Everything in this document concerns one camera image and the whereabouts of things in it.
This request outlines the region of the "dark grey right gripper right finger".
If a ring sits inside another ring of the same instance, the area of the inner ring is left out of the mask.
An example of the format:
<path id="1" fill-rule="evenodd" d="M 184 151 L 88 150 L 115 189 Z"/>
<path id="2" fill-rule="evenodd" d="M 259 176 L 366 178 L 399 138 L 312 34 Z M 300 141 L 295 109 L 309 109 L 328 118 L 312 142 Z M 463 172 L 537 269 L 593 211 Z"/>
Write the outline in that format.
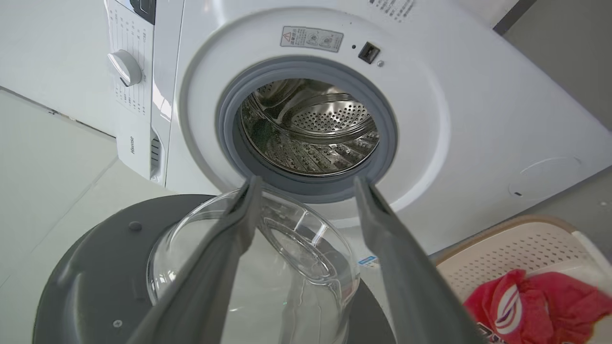
<path id="1" fill-rule="evenodd" d="M 398 344 L 484 344 L 472 318 L 376 187 L 354 180 L 361 232 L 380 260 Z"/>

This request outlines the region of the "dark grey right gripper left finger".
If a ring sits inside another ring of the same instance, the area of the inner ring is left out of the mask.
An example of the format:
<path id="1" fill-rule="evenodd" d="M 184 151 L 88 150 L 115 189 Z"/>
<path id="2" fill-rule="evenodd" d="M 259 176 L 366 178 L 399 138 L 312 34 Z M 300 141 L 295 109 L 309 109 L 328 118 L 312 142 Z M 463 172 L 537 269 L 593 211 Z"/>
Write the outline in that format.
<path id="1" fill-rule="evenodd" d="M 253 177 L 239 189 L 127 344 L 220 344 L 239 259 L 262 215 L 262 185 Z"/>

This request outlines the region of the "grey washing machine door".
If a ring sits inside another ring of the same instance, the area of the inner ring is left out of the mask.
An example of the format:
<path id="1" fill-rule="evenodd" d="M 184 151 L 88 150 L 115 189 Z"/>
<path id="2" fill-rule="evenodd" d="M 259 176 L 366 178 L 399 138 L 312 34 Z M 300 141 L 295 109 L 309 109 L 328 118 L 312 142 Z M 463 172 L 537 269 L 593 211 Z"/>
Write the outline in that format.
<path id="1" fill-rule="evenodd" d="M 131 205 L 79 238 L 53 269 L 32 344 L 127 344 L 238 193 Z M 396 344 L 328 220 L 262 187 L 262 215 L 239 259 L 220 344 Z"/>

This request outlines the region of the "grey rubber door gasket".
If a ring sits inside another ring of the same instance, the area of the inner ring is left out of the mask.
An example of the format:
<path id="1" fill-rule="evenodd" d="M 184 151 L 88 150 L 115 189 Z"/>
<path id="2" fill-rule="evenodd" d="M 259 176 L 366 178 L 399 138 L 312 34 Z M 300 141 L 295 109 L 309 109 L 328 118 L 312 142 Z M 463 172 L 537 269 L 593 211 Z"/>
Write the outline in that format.
<path id="1" fill-rule="evenodd" d="M 277 80 L 304 78 L 323 81 L 353 95 L 369 111 L 380 141 L 373 154 L 346 174 L 313 178 L 290 174 L 257 157 L 240 123 L 242 101 L 256 88 Z M 365 76 L 340 63 L 315 56 L 281 56 L 247 68 L 224 92 L 217 120 L 217 136 L 225 157 L 242 176 L 260 176 L 279 192 L 304 203 L 323 204 L 350 199 L 353 179 L 378 182 L 391 167 L 399 133 L 391 105 Z"/>

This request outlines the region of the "white front-load washing machine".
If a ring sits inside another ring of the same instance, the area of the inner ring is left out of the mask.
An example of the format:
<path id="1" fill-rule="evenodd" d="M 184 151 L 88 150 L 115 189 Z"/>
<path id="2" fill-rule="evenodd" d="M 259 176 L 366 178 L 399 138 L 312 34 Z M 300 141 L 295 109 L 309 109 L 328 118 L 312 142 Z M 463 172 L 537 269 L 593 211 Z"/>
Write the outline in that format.
<path id="1" fill-rule="evenodd" d="M 101 1 L 109 53 L 131 53 L 143 76 L 125 87 L 109 61 L 118 157 L 176 193 L 222 194 L 252 177 L 224 155 L 220 103 L 240 73 L 281 56 L 340 63 L 385 96 L 399 142 L 369 182 L 427 253 L 612 165 L 612 132 L 454 0 Z M 280 46 L 284 26 L 344 38 L 338 53 Z M 365 42 L 381 49 L 372 64 L 358 58 Z M 353 192 L 306 204 L 358 229 Z"/>

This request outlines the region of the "black door latch slot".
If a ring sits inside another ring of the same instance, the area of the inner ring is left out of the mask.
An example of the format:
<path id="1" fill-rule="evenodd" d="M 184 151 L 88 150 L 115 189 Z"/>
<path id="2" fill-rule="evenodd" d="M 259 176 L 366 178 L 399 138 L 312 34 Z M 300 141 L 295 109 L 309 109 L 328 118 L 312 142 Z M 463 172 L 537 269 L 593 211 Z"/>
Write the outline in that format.
<path id="1" fill-rule="evenodd" d="M 365 61 L 368 65 L 374 63 L 378 55 L 380 54 L 381 49 L 371 42 L 365 42 L 364 46 L 361 48 L 358 58 L 362 61 Z"/>

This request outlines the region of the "beige perforated laundry basket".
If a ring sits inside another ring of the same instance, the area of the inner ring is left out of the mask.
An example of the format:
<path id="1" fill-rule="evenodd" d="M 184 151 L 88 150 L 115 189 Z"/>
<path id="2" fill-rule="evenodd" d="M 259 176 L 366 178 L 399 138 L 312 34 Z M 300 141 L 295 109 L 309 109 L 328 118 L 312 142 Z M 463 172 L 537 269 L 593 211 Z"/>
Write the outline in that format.
<path id="1" fill-rule="evenodd" d="M 487 230 L 439 260 L 437 269 L 462 304 L 477 287 L 514 269 L 525 270 L 527 276 L 566 274 L 612 298 L 612 263 L 574 226 L 543 215 Z M 612 344 L 612 316 L 595 325 L 586 344 Z"/>

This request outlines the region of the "red printed garment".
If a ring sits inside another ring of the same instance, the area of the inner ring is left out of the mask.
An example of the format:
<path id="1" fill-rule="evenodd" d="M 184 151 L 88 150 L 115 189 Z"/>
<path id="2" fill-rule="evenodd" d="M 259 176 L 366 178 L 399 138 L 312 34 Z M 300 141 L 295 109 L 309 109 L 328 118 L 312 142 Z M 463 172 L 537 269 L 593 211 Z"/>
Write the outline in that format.
<path id="1" fill-rule="evenodd" d="M 586 344 L 612 316 L 612 298 L 596 287 L 522 269 L 480 285 L 463 305 L 490 344 Z"/>

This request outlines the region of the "stainless steel perforated drum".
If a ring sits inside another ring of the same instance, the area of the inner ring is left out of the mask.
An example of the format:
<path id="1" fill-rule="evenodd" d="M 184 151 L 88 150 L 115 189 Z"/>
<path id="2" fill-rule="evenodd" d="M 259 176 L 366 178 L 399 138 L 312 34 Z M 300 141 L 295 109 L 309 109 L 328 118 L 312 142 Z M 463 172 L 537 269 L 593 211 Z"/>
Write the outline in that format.
<path id="1" fill-rule="evenodd" d="M 380 133 L 353 95 L 323 81 L 277 80 L 240 106 L 243 134 L 257 157 L 294 175 L 346 174 L 373 154 Z"/>

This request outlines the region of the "white control dial knob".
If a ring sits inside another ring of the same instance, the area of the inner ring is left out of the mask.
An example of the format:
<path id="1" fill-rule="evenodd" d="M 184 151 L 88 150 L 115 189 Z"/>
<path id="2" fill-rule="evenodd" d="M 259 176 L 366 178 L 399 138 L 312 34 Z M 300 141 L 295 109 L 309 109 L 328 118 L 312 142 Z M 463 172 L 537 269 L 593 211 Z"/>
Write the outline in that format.
<path id="1" fill-rule="evenodd" d="M 111 65 L 116 70 L 120 82 L 125 87 L 131 87 L 142 81 L 142 70 L 131 53 L 118 50 L 107 55 Z"/>

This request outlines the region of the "grey warning label sticker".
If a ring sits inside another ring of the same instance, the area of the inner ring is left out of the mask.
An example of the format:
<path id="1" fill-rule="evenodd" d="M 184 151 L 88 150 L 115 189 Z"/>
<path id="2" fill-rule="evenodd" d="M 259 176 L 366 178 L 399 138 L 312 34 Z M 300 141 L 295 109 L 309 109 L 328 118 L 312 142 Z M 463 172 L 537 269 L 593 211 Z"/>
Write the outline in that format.
<path id="1" fill-rule="evenodd" d="M 338 53 L 344 34 L 319 28 L 284 26 L 280 46 L 299 47 Z"/>

